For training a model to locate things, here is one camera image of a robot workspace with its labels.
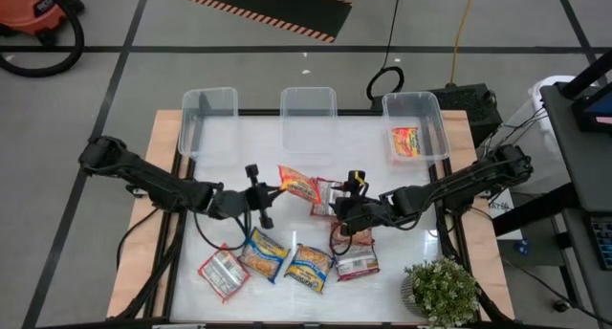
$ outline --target shop vacuum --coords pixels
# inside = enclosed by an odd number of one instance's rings
[[[83,28],[77,14],[85,10],[80,0],[0,0],[0,35],[26,33],[36,36],[45,47],[56,43],[55,33],[68,21],[75,32],[75,47],[54,66],[28,69],[9,63],[0,55],[0,68],[22,77],[49,77],[67,71],[77,63],[85,47]]]

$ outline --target wooden table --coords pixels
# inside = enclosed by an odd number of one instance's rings
[[[471,165],[476,160],[476,153],[466,113],[463,111],[444,111],[443,118],[450,146],[452,170],[456,171]],[[153,165],[170,171],[180,127],[180,110],[158,111],[145,159]],[[186,159],[184,160],[180,175],[185,175],[186,172]],[[441,168],[438,169],[438,174],[443,175]],[[474,207],[489,212],[485,200],[475,200]],[[130,227],[151,210],[152,207],[148,198],[135,200]],[[499,310],[506,316],[514,318],[514,310],[491,220],[475,211],[464,214],[462,220],[473,275]],[[161,223],[162,216],[156,215],[142,224],[140,228],[134,230],[126,239],[115,287],[108,307],[108,317],[120,313],[149,277]],[[172,233],[168,237],[168,242],[171,241],[171,237]],[[155,302],[154,316],[162,314],[164,303],[162,299],[165,295],[166,283],[167,275],[160,281],[157,290],[156,298],[158,301]],[[481,315],[483,320],[487,318],[483,310],[481,310]]]

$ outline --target white flower pot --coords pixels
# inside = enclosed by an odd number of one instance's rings
[[[404,279],[404,281],[402,281],[401,295],[402,295],[402,301],[404,302],[404,306],[406,309],[408,309],[412,314],[416,316],[424,317],[423,313],[421,312],[421,309],[419,308],[419,305],[417,305],[413,301],[410,301],[410,296],[413,295],[412,278],[410,277],[410,275],[408,275]]]

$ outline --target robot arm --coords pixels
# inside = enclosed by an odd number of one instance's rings
[[[534,171],[530,160],[520,147],[504,145],[485,159],[437,182],[402,186],[379,195],[379,199],[365,197],[368,187],[365,172],[350,171],[348,181],[338,187],[350,195],[339,197],[330,205],[341,222],[343,235],[380,225],[410,230],[417,225],[421,214],[438,200],[444,200],[450,210],[465,211],[474,196],[485,190],[527,181]]]
[[[222,183],[183,180],[144,161],[127,150],[125,143],[111,137],[89,141],[78,157],[88,175],[118,177],[129,186],[145,190],[153,205],[167,211],[190,210],[214,219],[236,218],[245,211],[259,210],[261,226],[273,227],[266,208],[282,192],[257,180],[257,165],[246,167],[251,186],[243,191],[224,190]]]

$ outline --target floor mat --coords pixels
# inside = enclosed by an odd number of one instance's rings
[[[191,0],[324,42],[334,42],[351,3],[345,0]]]

